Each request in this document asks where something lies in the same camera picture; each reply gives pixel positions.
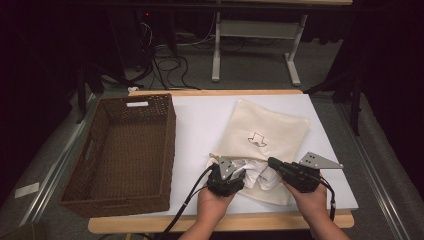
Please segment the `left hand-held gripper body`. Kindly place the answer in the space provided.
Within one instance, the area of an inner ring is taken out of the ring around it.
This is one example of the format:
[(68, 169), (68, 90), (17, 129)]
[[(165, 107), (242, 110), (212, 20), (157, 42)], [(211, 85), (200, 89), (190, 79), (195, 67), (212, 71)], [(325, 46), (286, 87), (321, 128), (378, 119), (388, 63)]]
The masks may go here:
[(244, 188), (246, 171), (222, 156), (215, 157), (208, 176), (208, 190), (220, 197), (229, 197)]

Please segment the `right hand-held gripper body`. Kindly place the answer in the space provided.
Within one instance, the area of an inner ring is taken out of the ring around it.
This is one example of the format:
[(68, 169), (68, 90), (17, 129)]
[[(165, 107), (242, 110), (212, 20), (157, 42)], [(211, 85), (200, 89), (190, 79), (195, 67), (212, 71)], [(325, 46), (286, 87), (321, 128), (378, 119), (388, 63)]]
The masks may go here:
[(284, 163), (284, 179), (301, 193), (314, 192), (324, 184), (322, 169), (342, 169), (343, 165), (313, 152), (308, 152), (298, 162)]

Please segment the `white garment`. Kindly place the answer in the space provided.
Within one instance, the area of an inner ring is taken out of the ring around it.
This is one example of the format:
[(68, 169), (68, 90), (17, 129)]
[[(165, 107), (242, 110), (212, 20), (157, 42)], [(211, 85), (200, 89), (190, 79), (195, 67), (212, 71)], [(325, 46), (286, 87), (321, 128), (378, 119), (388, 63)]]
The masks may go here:
[(243, 178), (245, 189), (258, 187), (262, 191), (270, 191), (281, 184), (279, 174), (268, 166), (267, 161), (239, 159), (233, 160), (235, 174), (245, 173)]

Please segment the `cream zippered laundry bag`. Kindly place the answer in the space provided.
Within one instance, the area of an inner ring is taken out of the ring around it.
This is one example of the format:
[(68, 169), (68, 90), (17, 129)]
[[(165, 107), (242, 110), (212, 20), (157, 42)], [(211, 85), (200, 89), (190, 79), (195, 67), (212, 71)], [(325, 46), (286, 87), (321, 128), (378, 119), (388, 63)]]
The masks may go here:
[[(267, 161), (275, 157), (292, 162), (308, 131), (310, 121), (273, 112), (263, 106), (240, 100), (215, 150), (212, 160), (222, 156), (231, 161), (239, 159)], [(270, 191), (258, 187), (241, 190), (254, 200), (286, 206), (291, 193), (281, 183)]]

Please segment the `brown wicker basket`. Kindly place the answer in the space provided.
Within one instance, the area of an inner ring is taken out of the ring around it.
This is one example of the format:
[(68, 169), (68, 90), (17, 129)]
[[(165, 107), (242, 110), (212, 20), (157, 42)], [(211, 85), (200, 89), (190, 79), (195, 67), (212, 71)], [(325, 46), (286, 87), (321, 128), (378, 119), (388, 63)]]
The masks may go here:
[(101, 99), (60, 204), (88, 218), (167, 211), (175, 138), (171, 95)]

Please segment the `person's left hand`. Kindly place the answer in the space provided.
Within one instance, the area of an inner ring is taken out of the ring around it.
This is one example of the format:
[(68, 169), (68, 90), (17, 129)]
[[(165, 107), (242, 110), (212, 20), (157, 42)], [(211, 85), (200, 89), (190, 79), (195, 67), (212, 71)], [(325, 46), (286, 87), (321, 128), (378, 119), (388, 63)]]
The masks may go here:
[(208, 189), (202, 189), (198, 194), (195, 225), (204, 230), (213, 231), (225, 216), (233, 199), (234, 194), (228, 197), (220, 197)]

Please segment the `person's right hand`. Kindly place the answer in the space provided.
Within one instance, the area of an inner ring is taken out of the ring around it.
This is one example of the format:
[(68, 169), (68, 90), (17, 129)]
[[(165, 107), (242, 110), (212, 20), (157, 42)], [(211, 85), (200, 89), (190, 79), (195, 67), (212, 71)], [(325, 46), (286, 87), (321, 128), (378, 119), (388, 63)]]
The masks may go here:
[(329, 219), (327, 211), (327, 189), (319, 184), (314, 192), (301, 193), (290, 184), (284, 182), (290, 191), (304, 220), (308, 223), (317, 223)]

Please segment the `wooden table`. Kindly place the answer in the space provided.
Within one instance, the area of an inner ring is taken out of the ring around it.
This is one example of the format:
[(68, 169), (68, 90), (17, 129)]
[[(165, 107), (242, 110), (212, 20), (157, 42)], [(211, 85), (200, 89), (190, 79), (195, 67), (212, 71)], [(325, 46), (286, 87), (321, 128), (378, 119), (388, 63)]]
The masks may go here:
[[(304, 94), (299, 90), (201, 90), (174, 91), (173, 96), (233, 96)], [(158, 233), (167, 227), (172, 216), (130, 215), (92, 218), (88, 230), (95, 234)], [(298, 211), (227, 214), (216, 229), (227, 231), (272, 231), (305, 229), (306, 222)]]

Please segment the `white table sheet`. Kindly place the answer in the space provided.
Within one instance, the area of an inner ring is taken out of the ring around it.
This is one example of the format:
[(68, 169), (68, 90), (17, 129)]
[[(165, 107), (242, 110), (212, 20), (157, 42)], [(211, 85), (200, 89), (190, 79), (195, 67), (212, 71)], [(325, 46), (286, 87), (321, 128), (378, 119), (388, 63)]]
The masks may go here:
[[(310, 151), (339, 162), (308, 95), (173, 96), (177, 121), (170, 209), (144, 215), (173, 216), (178, 212), (206, 168), (209, 153), (217, 146), (239, 99), (264, 106), (271, 111), (310, 120), (310, 126), (294, 161), (297, 162)], [(345, 163), (343, 165), (343, 170), (347, 170)], [(343, 170), (322, 170), (321, 173), (335, 191), (337, 211), (358, 209), (358, 203)], [(297, 211), (297, 207), (292, 197), (288, 206), (277, 206), (254, 200), (239, 191), (227, 213), (293, 211)]]

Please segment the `black metal stand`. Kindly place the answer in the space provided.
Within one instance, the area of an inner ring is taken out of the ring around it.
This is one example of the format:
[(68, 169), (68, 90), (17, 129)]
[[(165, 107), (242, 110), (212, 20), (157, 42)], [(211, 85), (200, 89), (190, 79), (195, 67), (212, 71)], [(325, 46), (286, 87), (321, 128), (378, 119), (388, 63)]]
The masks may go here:
[(362, 74), (357, 69), (346, 70), (335, 77), (330, 77), (324, 82), (311, 87), (305, 93), (313, 95), (320, 91), (333, 90), (332, 99), (334, 103), (350, 103), (349, 125), (353, 133), (359, 135), (359, 113)]
[(86, 100), (86, 86), (89, 86), (93, 93), (103, 93), (104, 86), (102, 84), (102, 76), (105, 75), (112, 78), (121, 85), (127, 87), (139, 87), (143, 88), (142, 84), (138, 84), (143, 76), (139, 75), (133, 79), (127, 79), (118, 74), (114, 74), (110, 71), (101, 68), (100, 66), (93, 63), (81, 63), (80, 69), (77, 71), (77, 94), (78, 94), (78, 110), (79, 115), (77, 124), (84, 120), (87, 114), (87, 100)]

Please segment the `dark cabinet with red light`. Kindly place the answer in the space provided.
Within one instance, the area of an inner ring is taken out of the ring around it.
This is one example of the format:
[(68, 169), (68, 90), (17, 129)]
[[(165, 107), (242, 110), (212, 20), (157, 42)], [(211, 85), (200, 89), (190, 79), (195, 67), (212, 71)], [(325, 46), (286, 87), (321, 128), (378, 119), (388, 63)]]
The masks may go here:
[(117, 9), (110, 10), (109, 17), (125, 67), (145, 66), (159, 45), (176, 53), (172, 13)]

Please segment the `metal floor rail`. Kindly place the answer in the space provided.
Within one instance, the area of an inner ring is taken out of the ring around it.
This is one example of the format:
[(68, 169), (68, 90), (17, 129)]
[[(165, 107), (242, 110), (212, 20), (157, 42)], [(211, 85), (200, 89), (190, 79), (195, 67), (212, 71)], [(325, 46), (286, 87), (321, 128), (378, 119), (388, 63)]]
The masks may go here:
[(395, 240), (411, 240), (406, 230), (397, 208), (384, 187), (376, 168), (365, 149), (365, 146), (359, 136), (355, 134), (351, 125), (350, 118), (346, 107), (343, 104), (336, 104), (335, 108), (347, 129), (350, 138), (353, 140), (356, 151), (359, 153), (360, 165), (364, 175), (370, 185), (372, 192), (376, 198), (379, 209), (381, 210)]
[(81, 122), (77, 123), (73, 128), (73, 132), (69, 140), (62, 148), (58, 159), (52, 164), (39, 190), (36, 192), (30, 207), (20, 223), (21, 226), (30, 222), (38, 222), (41, 218), (44, 209), (48, 205), (64, 171), (67, 168), (67, 165), (70, 162), (71, 151), (77, 140), (80, 139), (87, 122), (88, 117), (85, 116), (82, 118)]

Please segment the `white desk frame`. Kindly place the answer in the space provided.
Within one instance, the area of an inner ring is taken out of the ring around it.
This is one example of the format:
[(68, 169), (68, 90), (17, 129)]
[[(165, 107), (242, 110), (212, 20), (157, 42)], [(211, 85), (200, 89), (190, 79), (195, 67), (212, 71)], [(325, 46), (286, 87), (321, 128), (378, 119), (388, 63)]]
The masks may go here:
[[(243, 3), (259, 4), (260, 6), (271, 7), (341, 7), (350, 6), (353, 0), (214, 0), (216, 3)], [(291, 40), (292, 47), (283, 57), (289, 72), (290, 80), (294, 86), (300, 86), (301, 81), (295, 66), (294, 58), (305, 29), (308, 13), (296, 14), (295, 20), (228, 20), (221, 19), (221, 13), (215, 14), (215, 48), (212, 63), (211, 80), (220, 80), (221, 67), (221, 38), (241, 37), (260, 39), (284, 39)]]

